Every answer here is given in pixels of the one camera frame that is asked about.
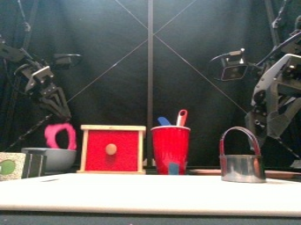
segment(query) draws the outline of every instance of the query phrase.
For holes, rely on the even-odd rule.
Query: gray pot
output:
[[[224,140],[231,130],[243,131],[253,145],[255,155],[225,155]],[[244,127],[231,128],[220,140],[220,165],[221,179],[232,182],[264,183],[267,182],[267,173],[264,161],[260,153],[257,138]]]

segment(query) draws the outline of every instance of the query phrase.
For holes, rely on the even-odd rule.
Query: red box face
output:
[[[109,155],[106,147],[117,146],[117,153]],[[138,170],[138,131],[90,130],[86,155],[86,171]]]

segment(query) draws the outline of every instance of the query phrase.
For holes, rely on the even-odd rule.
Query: blue object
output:
[[[169,175],[180,175],[180,165],[177,163],[170,163]]]

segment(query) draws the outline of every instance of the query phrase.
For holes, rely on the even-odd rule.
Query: pink handle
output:
[[[177,126],[185,127],[186,118],[188,118],[188,110],[182,109],[178,115]]]

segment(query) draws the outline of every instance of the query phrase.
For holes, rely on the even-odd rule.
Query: wooden box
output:
[[[83,154],[78,172],[144,174],[144,126],[82,125]]]

